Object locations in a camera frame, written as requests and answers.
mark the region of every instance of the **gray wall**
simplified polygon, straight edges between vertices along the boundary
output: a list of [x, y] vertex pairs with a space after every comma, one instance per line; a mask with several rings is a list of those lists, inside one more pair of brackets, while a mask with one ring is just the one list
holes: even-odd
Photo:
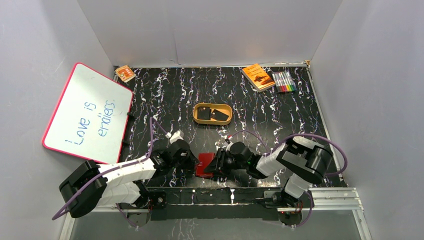
[[342, 0], [79, 0], [114, 65], [310, 60]]
[[424, 236], [424, 1], [344, 0], [312, 58], [376, 240]]
[[41, 139], [75, 62], [113, 68], [76, 0], [0, 5], [0, 239], [57, 239], [58, 187], [83, 161]]

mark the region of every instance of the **orange book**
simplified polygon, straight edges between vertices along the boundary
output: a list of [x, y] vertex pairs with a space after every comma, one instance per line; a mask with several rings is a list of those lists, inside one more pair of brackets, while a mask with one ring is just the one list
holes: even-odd
[[115, 70], [116, 75], [124, 82], [128, 82], [129, 80], [136, 77], [133, 70], [131, 70], [130, 66], [125, 65]]
[[276, 84], [267, 72], [257, 63], [243, 68], [241, 72], [249, 79], [258, 92], [265, 91]]

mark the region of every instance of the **marker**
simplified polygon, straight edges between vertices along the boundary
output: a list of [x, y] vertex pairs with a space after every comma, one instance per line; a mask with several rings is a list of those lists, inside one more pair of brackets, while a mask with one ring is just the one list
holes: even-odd
[[281, 83], [281, 87], [283, 89], [283, 92], [286, 93], [289, 89], [287, 88], [286, 84], [284, 83], [284, 78], [282, 78], [281, 72], [278, 73], [278, 78]]
[[283, 83], [282, 83], [282, 81], [281, 81], [280, 76], [278, 75], [278, 73], [277, 74], [272, 73], [272, 76], [274, 77], [274, 80], [276, 82], [275, 85], [277, 87], [278, 92], [279, 93], [284, 92]]
[[293, 78], [292, 78], [292, 76], [290, 75], [289, 71], [286, 71], [286, 72], [285, 72], [285, 75], [287, 76], [287, 79], [288, 79], [288, 80], [289, 80], [289, 82], [290, 82], [290, 86], [291, 86], [291, 88], [292, 88], [294, 91], [297, 91], [298, 89], [296, 88], [295, 82], [293, 81]]
[[275, 87], [277, 88], [278, 92], [281, 92], [281, 88], [280, 88], [280, 82], [277, 79], [277, 76], [275, 73], [272, 73], [272, 78], [274, 79], [275, 82]]
[[280, 72], [279, 74], [281, 75], [281, 78], [282, 78], [282, 79], [283, 79], [283, 81], [284, 81], [285, 88], [287, 89], [287, 92], [291, 92], [292, 90], [290, 89], [290, 85], [287, 83], [287, 80], [286, 80], [286, 78], [284, 77], [283, 73], [282, 73], [282, 72]]
[[283, 79], [280, 77], [279, 74], [277, 74], [277, 75], [278, 75], [278, 79], [279, 79], [279, 85], [281, 87], [281, 92], [284, 93], [284, 92], [287, 91], [287, 89], [286, 89], [286, 87], [284, 87]]

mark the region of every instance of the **black tabletop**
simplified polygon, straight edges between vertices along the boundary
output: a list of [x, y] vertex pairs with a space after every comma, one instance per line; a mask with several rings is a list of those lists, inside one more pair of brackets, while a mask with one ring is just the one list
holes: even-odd
[[[129, 146], [122, 151], [121, 161], [140, 158], [150, 143], [149, 117], [155, 117], [167, 131], [181, 130], [197, 156], [216, 153], [224, 139], [239, 130], [260, 136], [272, 148], [292, 133], [312, 133], [326, 137], [323, 121], [306, 67], [265, 67], [272, 72], [289, 70], [298, 91], [278, 93], [273, 87], [257, 92], [242, 75], [241, 67], [133, 68], [136, 79], [127, 83], [133, 90], [131, 111], [135, 119], [127, 125]], [[232, 107], [229, 125], [202, 125], [194, 122], [193, 109], [198, 103], [227, 104]], [[258, 154], [265, 148], [247, 133], [234, 137]], [[153, 149], [165, 148], [168, 139], [156, 127]], [[335, 172], [331, 163], [328, 172]], [[282, 187], [292, 175], [282, 169], [266, 179], [255, 179], [245, 170], [234, 170], [228, 177], [215, 179], [195, 177], [194, 171], [173, 169], [166, 176], [145, 181], [148, 187]], [[326, 178], [322, 187], [342, 187], [338, 177]]]

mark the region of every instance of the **oval tray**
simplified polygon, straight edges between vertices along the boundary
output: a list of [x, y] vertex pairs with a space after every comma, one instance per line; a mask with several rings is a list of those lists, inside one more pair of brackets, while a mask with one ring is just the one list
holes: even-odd
[[[211, 118], [210, 120], [198, 119], [198, 108], [200, 107], [209, 107], [211, 113], [214, 109], [219, 110], [220, 112], [223, 112], [229, 117], [226, 121], [218, 121], [213, 118]], [[227, 125], [231, 122], [231, 119], [233, 118], [233, 109], [226, 104], [213, 104], [213, 103], [202, 102], [194, 106], [193, 117], [194, 117], [194, 121], [198, 124]]]

